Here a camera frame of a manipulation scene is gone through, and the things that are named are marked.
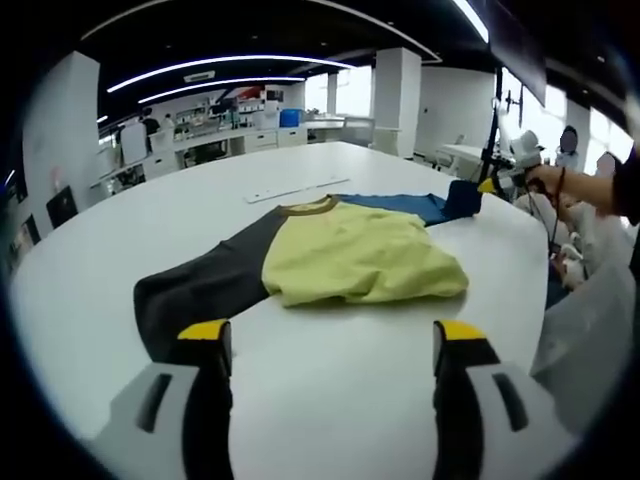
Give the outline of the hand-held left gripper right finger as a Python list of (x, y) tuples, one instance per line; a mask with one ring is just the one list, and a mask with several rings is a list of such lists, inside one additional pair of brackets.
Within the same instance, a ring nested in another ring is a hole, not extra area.
[(543, 479), (575, 445), (552, 396), (486, 335), (434, 323), (436, 479)]

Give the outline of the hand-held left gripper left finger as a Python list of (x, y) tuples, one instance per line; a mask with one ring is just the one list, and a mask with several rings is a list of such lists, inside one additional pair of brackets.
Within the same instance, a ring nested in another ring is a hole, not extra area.
[(121, 479), (231, 479), (231, 325), (187, 327), (110, 404), (97, 456)]

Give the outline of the person's right hand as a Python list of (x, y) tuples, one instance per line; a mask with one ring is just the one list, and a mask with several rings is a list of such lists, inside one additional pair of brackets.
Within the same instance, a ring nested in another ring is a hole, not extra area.
[(540, 164), (527, 169), (525, 179), (527, 183), (534, 182), (543, 185), (544, 191), (548, 196), (557, 197), (561, 191), (565, 173), (566, 169), (564, 167)]

